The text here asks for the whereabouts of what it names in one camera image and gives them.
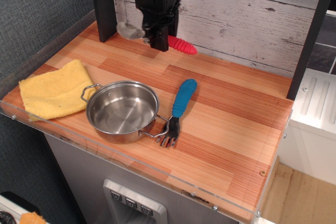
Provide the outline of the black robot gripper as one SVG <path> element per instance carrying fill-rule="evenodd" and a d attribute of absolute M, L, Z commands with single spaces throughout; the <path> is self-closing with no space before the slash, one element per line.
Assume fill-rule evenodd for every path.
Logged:
<path fill-rule="evenodd" d="M 179 2 L 180 0 L 135 0 L 136 8 L 139 9 L 143 15 L 142 29 L 151 29 L 151 48 L 162 52 L 168 51 L 168 35 L 177 35 Z M 157 26 L 166 17 L 169 18 L 168 27 Z"/>

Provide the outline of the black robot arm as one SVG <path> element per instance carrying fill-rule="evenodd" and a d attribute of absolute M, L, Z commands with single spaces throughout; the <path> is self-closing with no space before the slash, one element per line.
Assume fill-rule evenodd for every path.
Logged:
<path fill-rule="evenodd" d="M 169 36 L 176 36 L 180 0 L 135 0 L 143 15 L 142 29 L 151 48 L 168 51 Z"/>

